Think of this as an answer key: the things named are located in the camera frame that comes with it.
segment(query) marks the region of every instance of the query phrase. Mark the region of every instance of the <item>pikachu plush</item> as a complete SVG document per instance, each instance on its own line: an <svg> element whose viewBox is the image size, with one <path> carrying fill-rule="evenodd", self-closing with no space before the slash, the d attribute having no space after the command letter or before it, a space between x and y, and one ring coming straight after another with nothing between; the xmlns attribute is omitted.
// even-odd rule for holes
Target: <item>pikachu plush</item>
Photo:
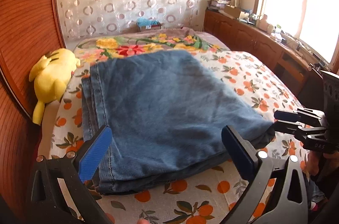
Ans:
<svg viewBox="0 0 339 224"><path fill-rule="evenodd" d="M80 60L74 53L65 48L44 55L33 66L29 73L29 81L34 80L34 91L38 98L33 112L33 123L40 125L45 104L61 100L72 72L80 66Z"/></svg>

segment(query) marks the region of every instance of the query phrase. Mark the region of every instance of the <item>cabinet door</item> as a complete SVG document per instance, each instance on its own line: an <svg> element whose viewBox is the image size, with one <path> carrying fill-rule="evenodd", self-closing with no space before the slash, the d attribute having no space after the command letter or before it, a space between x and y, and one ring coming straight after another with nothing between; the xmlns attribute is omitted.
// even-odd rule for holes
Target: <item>cabinet door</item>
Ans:
<svg viewBox="0 0 339 224"><path fill-rule="evenodd" d="M235 23L229 18L222 18L218 24L218 32L216 37L222 41L229 49L234 50L234 33L235 33Z"/></svg>
<svg viewBox="0 0 339 224"><path fill-rule="evenodd" d="M247 28L247 25L238 23L235 35L235 49L237 51L246 51L252 53L255 35L256 33L252 28Z"/></svg>
<svg viewBox="0 0 339 224"><path fill-rule="evenodd" d="M215 35L215 26L217 24L217 14L206 10L205 12L205 20L204 20L204 31L211 34Z"/></svg>
<svg viewBox="0 0 339 224"><path fill-rule="evenodd" d="M269 37L258 36L254 42L252 54L270 70L273 70L280 57L282 48Z"/></svg>

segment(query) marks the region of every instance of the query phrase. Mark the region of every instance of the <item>mattress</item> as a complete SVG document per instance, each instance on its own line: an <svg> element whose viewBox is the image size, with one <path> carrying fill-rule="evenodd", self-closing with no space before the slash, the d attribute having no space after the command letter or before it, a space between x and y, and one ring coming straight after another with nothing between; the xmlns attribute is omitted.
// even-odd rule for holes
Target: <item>mattress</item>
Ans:
<svg viewBox="0 0 339 224"><path fill-rule="evenodd" d="M81 67L75 71L62 98L53 128L49 158L76 151L83 143L81 78L89 75L91 64L109 57L154 52L166 45L169 49L190 52L265 119L273 121L276 109L292 111L301 106L288 88L256 57L246 52L230 51L208 33L184 28L177 32L157 30L148 34L129 34L125 38L98 37L83 40L77 45L74 53L81 59ZM305 165L307 151L292 135L276 132L275 138L263 150L273 158L285 159L289 155L296 155L301 167ZM269 181L252 218L263 212L274 182L274 179ZM68 205L81 219L62 181L60 185ZM115 223L130 224L145 218L151 224L185 221L187 224L217 224L238 201L247 181L241 179L232 161L226 161L185 180L133 195L101 196L94 191L91 182L87 182L86 186Z"/></svg>

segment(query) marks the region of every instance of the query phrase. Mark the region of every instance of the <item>plush toy tail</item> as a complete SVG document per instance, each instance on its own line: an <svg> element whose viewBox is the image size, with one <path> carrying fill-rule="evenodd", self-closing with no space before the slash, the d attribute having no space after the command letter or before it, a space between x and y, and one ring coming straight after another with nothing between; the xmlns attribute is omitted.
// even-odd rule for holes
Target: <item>plush toy tail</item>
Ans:
<svg viewBox="0 0 339 224"><path fill-rule="evenodd" d="M33 123L41 125L44 110L45 103L43 103L42 101L38 101L33 111Z"/></svg>

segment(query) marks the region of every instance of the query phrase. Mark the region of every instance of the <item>metal screw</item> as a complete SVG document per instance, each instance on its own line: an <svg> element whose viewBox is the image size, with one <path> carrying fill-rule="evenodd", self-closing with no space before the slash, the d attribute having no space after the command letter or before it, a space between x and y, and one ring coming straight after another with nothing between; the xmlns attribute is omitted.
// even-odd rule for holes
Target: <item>metal screw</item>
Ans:
<svg viewBox="0 0 339 224"><path fill-rule="evenodd" d="M75 156L75 152L74 151L69 151L66 153L67 158L73 158Z"/></svg>
<svg viewBox="0 0 339 224"><path fill-rule="evenodd" d="M41 162L43 160L43 155L39 155L38 157L37 157L37 162Z"/></svg>
<svg viewBox="0 0 339 224"><path fill-rule="evenodd" d="M291 155L289 158L291 159L292 162L298 161L298 158L295 155Z"/></svg>
<svg viewBox="0 0 339 224"><path fill-rule="evenodd" d="M263 159L267 158L267 153L265 151L259 151L258 155L259 155L260 158L263 158Z"/></svg>

